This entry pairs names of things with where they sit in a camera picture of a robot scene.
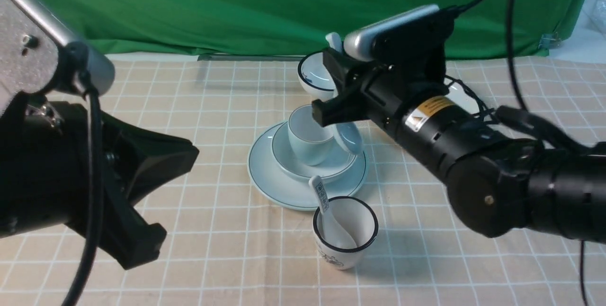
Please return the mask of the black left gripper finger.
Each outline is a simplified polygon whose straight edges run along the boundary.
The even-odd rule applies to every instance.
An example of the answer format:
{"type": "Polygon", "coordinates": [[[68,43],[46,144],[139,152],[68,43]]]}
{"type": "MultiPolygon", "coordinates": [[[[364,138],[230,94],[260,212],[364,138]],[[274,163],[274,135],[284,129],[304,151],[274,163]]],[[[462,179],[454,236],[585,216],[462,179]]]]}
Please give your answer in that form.
{"type": "Polygon", "coordinates": [[[157,260],[167,237],[165,228],[145,222],[119,183],[105,183],[104,193],[99,249],[112,256],[124,270],[157,260]]]}
{"type": "Polygon", "coordinates": [[[103,149],[131,205],[189,173],[200,153],[186,138],[156,133],[102,113],[103,149]]]}

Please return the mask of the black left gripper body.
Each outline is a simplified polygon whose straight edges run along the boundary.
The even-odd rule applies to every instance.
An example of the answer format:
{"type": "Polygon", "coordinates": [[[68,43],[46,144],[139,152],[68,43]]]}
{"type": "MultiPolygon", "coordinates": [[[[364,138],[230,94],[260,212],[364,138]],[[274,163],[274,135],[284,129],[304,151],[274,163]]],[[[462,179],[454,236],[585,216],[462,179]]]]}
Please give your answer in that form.
{"type": "Polygon", "coordinates": [[[87,109],[35,99],[1,118],[0,235],[66,225],[79,235],[89,212],[87,109]]]}

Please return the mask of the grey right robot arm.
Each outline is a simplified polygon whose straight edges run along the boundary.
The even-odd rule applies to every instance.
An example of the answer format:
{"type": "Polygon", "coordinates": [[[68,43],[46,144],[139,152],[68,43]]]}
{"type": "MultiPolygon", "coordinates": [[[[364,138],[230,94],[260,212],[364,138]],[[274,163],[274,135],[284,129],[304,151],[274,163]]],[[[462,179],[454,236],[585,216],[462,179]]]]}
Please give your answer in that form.
{"type": "Polygon", "coordinates": [[[547,120],[499,107],[509,138],[447,98],[446,63],[362,62],[325,48],[338,95],[312,103],[320,126],[371,120],[446,186],[455,215],[485,237],[513,228],[605,243],[605,144],[587,148],[547,120]]]}

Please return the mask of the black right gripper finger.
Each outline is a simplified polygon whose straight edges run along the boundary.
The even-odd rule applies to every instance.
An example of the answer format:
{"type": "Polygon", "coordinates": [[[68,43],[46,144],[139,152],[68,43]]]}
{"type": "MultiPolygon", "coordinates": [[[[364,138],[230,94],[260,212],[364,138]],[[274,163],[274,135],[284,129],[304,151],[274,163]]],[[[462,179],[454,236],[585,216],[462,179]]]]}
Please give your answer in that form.
{"type": "Polygon", "coordinates": [[[341,94],[327,101],[316,99],[311,103],[312,118],[322,127],[337,123],[359,122],[370,119],[374,107],[372,99],[361,92],[341,94]]]}
{"type": "Polygon", "coordinates": [[[350,88],[364,94],[369,92],[374,61],[364,62],[335,50],[324,50],[323,64],[331,75],[338,94],[350,88]]]}

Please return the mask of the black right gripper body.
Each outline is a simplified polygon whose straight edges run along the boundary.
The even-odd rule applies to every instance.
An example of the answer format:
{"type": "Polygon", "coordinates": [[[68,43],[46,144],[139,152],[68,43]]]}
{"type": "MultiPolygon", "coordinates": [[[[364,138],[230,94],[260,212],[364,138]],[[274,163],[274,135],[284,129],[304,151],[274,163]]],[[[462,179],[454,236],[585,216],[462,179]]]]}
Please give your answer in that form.
{"type": "Polygon", "coordinates": [[[399,79],[384,68],[350,76],[352,103],[442,183],[498,181],[509,139],[447,97],[443,83],[399,79]]]}

